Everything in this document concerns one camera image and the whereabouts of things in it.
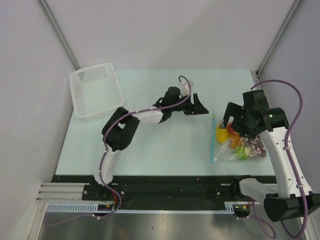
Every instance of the stainless steel surface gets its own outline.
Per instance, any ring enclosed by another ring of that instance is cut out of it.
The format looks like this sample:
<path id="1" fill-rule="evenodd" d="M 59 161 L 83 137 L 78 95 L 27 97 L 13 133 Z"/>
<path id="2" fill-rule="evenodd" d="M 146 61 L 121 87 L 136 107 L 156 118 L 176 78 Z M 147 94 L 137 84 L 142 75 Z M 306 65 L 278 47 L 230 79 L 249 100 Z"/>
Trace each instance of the stainless steel surface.
<path id="1" fill-rule="evenodd" d="M 257 221 L 236 220 L 232 215 L 218 214 L 115 214 L 97 220 L 91 216 L 50 226 L 73 217 L 72 213 L 46 213 L 39 240 L 267 240 Z M 277 239 L 291 239 L 280 223 L 268 221 Z M 287 222 L 289 229 L 300 229 L 298 220 Z"/>
<path id="2" fill-rule="evenodd" d="M 272 53 L 274 52 L 274 50 L 276 49 L 276 47 L 278 46 L 278 43 L 280 42 L 280 40 L 282 39 L 287 27 L 289 26 L 289 24 L 291 23 L 293 17 L 295 16 L 296 12 L 298 11 L 301 3 L 304 0 L 295 0 L 294 3 L 292 4 L 289 12 L 287 13 L 287 15 L 285 16 L 283 23 L 280 27 L 280 29 L 278 30 L 278 32 L 275 35 L 274 40 L 272 41 L 272 44 L 270 46 L 270 48 L 268 49 L 266 55 L 264 56 L 262 62 L 260 63 L 259 68 L 257 69 L 257 76 L 260 77 L 262 71 L 264 70 L 267 62 L 269 61 Z"/>
<path id="3" fill-rule="evenodd" d="M 58 41 L 60 42 L 60 44 L 63 48 L 63 51 L 65 52 L 66 56 L 69 58 L 74 69 L 75 70 L 80 69 L 80 66 L 77 62 L 77 59 L 76 59 L 75 55 L 73 54 L 63 32 L 61 31 L 60 26 L 58 25 L 57 20 L 54 16 L 53 12 L 51 11 L 47 1 L 46 0 L 37 0 L 37 2 L 39 3 L 39 6 L 40 6 L 43 14 L 45 15 L 50 26 L 52 27 L 54 34 L 56 35 Z"/>

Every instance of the red toy fruit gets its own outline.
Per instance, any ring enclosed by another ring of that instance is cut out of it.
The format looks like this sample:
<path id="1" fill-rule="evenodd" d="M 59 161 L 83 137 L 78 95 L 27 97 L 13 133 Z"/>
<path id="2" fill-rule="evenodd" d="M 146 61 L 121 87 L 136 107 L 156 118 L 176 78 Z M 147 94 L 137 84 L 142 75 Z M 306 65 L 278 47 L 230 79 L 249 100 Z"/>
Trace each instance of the red toy fruit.
<path id="1" fill-rule="evenodd" d="M 228 133 L 229 133 L 229 134 L 232 134 L 232 135 L 238 134 L 236 131 L 234 131 L 234 130 L 231 128 L 231 125 L 232 125 L 232 122 L 229 122 L 228 125 L 226 126 L 226 129 L 228 130 Z"/>

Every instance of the plastic bag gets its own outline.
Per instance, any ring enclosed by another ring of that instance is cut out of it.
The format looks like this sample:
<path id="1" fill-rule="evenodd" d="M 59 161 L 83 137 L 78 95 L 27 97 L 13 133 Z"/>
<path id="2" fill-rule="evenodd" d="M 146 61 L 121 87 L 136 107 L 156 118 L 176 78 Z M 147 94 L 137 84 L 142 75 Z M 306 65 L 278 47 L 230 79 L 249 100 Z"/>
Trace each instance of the plastic bag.
<path id="1" fill-rule="evenodd" d="M 240 137 L 239 133 L 231 128 L 231 122 L 226 129 L 219 129 L 216 126 L 215 162 L 228 160 L 247 160 L 250 158 L 265 158 L 267 150 L 260 135 L 254 139 Z"/>

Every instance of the metal floor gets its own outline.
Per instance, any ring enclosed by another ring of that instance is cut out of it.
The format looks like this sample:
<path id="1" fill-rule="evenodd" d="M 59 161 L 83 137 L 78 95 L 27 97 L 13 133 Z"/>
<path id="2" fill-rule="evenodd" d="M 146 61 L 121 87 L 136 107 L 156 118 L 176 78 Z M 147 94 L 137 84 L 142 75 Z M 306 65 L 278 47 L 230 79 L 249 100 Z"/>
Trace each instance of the metal floor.
<path id="1" fill-rule="evenodd" d="M 49 226 L 78 213 L 47 212 L 39 240 L 267 240 L 256 220 L 236 220 L 219 214 L 119 213 L 97 220 L 85 216 Z M 268 221 L 278 240 L 290 240 L 280 223 Z M 297 220 L 287 221 L 293 233 L 299 231 Z"/>

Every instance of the green toy fruit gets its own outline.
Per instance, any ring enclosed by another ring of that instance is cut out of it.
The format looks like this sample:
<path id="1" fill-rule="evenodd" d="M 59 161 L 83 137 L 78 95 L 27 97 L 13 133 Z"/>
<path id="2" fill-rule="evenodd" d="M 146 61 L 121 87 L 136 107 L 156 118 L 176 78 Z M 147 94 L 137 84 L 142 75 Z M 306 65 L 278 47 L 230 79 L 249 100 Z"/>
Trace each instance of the green toy fruit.
<path id="1" fill-rule="evenodd" d="M 234 149 L 234 155 L 237 159 L 242 159 L 242 160 L 246 160 L 249 157 L 245 146 L 237 146 Z"/>

